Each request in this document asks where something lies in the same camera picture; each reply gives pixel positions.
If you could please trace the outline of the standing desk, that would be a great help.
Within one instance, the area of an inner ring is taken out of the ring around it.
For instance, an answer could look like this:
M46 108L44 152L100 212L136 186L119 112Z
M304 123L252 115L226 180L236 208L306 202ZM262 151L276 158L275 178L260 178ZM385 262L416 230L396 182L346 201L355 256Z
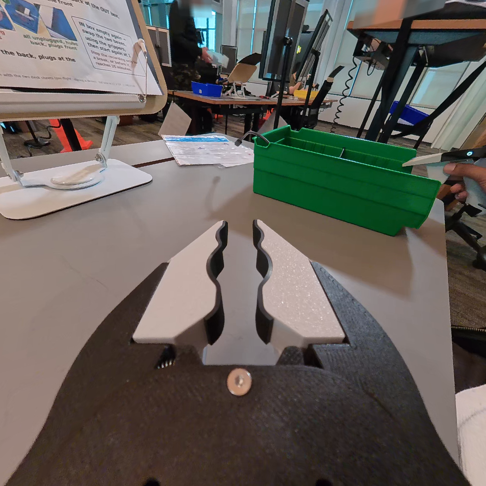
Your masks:
M416 147L433 121L472 85L485 68L480 65L453 90L425 121L415 126L398 123L412 92L426 68L440 68L461 62L479 61L485 55L485 13L473 17L458 14L445 19L413 19L357 27L350 21L347 31L357 38L353 57L384 68L384 73L361 123L358 137L368 121L378 95L380 104L369 125L366 139L387 143L392 131L401 136L419 135Z

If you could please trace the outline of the black monitor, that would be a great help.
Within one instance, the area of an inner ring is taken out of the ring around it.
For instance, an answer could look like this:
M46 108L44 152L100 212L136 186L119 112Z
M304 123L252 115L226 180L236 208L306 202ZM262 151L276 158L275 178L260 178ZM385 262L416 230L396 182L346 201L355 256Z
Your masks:
M259 64L259 79L279 82L283 74L284 58L288 57L286 81L289 80L308 4L309 1L271 1Z

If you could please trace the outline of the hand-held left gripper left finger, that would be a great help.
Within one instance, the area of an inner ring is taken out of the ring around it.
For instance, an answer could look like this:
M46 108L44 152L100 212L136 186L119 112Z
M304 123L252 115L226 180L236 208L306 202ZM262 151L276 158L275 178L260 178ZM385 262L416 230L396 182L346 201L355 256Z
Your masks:
M221 287L228 222L219 221L174 255L132 336L136 343L193 347L199 356L224 328Z

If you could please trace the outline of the green plastic bin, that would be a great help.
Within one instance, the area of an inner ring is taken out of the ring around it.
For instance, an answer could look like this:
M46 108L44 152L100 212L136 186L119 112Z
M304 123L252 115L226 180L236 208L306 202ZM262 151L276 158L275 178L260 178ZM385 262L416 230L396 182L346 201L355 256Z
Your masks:
M288 125L253 141L254 193L388 236L420 228L441 187L403 166L415 149Z

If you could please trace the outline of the person's right hand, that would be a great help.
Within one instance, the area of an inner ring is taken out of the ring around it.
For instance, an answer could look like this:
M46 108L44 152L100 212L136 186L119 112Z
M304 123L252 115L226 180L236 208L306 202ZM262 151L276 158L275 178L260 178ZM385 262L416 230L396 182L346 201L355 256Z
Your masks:
M451 193L459 202L465 202L469 195L465 188L465 178L474 179L479 167L473 164L451 162L444 166L443 173L452 180Z

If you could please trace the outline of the laminated instruction sheet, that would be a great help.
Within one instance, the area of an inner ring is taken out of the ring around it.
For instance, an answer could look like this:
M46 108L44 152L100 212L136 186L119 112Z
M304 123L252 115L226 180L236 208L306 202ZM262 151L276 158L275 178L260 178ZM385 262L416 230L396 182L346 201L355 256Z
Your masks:
M216 166L216 156L220 152L240 147L240 150L242 150L245 147L243 145L235 145L233 141L221 134L164 136L162 139L179 166Z

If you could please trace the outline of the white pants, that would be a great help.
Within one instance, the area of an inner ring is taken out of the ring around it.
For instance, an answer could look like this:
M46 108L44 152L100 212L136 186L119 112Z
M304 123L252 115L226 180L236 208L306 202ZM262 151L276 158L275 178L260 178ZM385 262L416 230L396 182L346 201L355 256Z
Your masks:
M459 467L471 485L485 485L485 385L455 398Z

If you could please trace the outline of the white stand with instruction board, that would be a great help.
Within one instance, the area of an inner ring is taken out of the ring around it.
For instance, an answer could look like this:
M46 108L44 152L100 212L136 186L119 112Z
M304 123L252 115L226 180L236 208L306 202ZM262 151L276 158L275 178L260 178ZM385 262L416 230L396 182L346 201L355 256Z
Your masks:
M1 1L1 122L106 117L93 160L29 172L15 168L1 134L1 215L33 219L150 184L110 151L120 116L166 101L137 1Z

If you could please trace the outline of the grey panel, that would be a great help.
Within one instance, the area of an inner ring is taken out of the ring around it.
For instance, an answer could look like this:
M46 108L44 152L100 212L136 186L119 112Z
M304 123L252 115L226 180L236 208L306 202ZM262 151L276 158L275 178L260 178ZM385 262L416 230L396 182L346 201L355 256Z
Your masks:
M191 117L177 103L171 102L158 135L160 137L185 136L191 121Z

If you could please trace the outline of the wooden work table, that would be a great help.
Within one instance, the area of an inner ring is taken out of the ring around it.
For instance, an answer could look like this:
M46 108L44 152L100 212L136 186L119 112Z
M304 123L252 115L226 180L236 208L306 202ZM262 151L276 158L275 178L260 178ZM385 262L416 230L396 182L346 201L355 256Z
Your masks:
M210 109L216 114L221 114L227 119L229 115L243 115L245 120L244 131L259 129L259 119L277 106L276 98L245 97L235 98L228 95L220 97L208 97L194 94L191 91L169 90L169 95L174 100L182 100L188 108L191 124L188 130L191 135L198 135L202 131L202 110Z

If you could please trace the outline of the dark jacket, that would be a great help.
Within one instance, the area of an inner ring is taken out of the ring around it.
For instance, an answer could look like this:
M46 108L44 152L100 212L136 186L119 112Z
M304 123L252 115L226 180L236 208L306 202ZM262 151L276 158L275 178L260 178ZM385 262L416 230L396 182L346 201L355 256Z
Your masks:
M452 326L455 392L485 384L485 329Z

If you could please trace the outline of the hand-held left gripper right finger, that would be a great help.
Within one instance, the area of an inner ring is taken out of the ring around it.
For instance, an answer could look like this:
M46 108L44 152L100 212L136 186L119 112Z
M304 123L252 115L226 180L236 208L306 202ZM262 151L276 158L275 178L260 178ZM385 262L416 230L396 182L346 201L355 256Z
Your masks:
M288 347L343 344L345 332L309 258L261 220L252 225L257 290L256 329L281 355Z

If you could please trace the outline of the white paper sheet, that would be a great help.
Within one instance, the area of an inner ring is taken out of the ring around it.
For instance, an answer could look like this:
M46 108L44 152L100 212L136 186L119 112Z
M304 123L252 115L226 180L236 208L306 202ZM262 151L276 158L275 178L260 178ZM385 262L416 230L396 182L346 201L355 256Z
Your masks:
M229 151L220 152L216 156L216 165L223 168L236 167L254 162L253 150L243 148L235 148Z

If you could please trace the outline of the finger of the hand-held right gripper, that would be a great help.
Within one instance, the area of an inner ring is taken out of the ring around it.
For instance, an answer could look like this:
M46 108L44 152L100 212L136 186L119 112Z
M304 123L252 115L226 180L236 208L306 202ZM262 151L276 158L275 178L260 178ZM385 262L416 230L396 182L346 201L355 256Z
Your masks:
M432 164L445 164L446 161L442 161L443 153L436 153L430 155L417 156L402 164L402 167L411 167L417 165L432 165Z

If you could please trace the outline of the blue plastic bin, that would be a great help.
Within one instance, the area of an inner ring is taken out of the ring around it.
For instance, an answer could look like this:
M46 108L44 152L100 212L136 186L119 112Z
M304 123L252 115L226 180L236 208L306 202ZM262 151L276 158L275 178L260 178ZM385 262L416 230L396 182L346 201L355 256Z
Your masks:
M191 82L193 94L207 98L220 98L223 86L220 84Z
M425 112L422 112L410 105L405 105L397 123L399 125L414 126L426 119L428 116L429 115Z

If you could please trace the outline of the beige board on stand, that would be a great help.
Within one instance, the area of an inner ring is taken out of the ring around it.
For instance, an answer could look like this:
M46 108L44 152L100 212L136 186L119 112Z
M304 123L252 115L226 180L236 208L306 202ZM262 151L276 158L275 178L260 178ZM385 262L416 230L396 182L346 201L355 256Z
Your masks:
M246 84L257 70L257 65L238 63L227 77L230 98L244 99L246 97Z

